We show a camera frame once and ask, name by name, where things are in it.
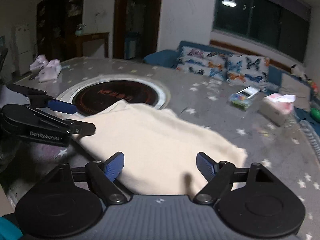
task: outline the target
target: wooden desk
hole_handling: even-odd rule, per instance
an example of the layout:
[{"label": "wooden desk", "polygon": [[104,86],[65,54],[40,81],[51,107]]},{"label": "wooden desk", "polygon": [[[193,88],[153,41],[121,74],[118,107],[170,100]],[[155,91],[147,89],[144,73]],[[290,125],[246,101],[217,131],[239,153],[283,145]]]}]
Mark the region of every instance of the wooden desk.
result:
[{"label": "wooden desk", "polygon": [[74,37],[74,42],[76,44],[76,56],[83,56],[83,43],[86,41],[104,40],[104,57],[109,56],[109,33],[92,33],[83,34]]}]

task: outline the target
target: green balloon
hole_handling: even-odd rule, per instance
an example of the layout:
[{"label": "green balloon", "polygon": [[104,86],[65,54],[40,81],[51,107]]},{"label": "green balloon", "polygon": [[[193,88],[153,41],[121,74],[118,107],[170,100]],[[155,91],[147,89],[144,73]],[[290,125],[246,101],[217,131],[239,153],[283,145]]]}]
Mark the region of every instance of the green balloon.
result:
[{"label": "green balloon", "polygon": [[315,108],[311,108],[310,115],[314,120],[316,120],[317,122],[320,122],[320,111],[319,110],[317,110]]}]

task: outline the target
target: black circular disc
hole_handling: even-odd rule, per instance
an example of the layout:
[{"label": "black circular disc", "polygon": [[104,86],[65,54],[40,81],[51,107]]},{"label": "black circular disc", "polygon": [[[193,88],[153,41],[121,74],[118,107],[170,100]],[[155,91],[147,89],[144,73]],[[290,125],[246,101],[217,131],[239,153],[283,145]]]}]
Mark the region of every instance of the black circular disc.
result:
[{"label": "black circular disc", "polygon": [[121,99],[128,103],[155,106],[158,94],[153,88],[140,82],[115,80],[82,89],[74,96],[72,103],[76,105],[80,114],[88,116],[105,110]]},{"label": "black circular disc", "polygon": [[274,183],[257,183],[231,191],[216,209],[230,228],[253,238],[296,234],[305,217],[305,208],[298,197]]},{"label": "black circular disc", "polygon": [[101,215],[102,205],[95,194],[63,183],[32,188],[15,209],[21,230],[40,238],[76,235],[95,224]]}]

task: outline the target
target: screw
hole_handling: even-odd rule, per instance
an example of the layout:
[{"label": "screw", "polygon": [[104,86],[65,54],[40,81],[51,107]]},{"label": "screw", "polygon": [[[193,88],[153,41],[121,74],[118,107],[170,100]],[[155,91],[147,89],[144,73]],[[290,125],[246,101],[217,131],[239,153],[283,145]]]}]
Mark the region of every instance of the screw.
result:
[{"label": "screw", "polygon": [[196,197],[197,201],[200,203],[208,203],[212,200],[212,197],[207,194],[200,194]]},{"label": "screw", "polygon": [[120,203],[124,200],[124,196],[123,195],[120,195],[120,194],[111,194],[109,196],[109,199],[113,202],[113,203]]}]

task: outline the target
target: tissue box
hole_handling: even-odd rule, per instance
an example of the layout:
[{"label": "tissue box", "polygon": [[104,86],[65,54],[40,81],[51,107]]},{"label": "tissue box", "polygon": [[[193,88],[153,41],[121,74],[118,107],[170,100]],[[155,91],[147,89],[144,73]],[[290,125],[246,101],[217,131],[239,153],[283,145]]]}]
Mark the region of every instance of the tissue box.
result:
[{"label": "tissue box", "polygon": [[261,102],[259,112],[276,125],[281,126],[293,111],[293,103],[277,102],[279,97],[281,95],[278,93],[265,97]]}]

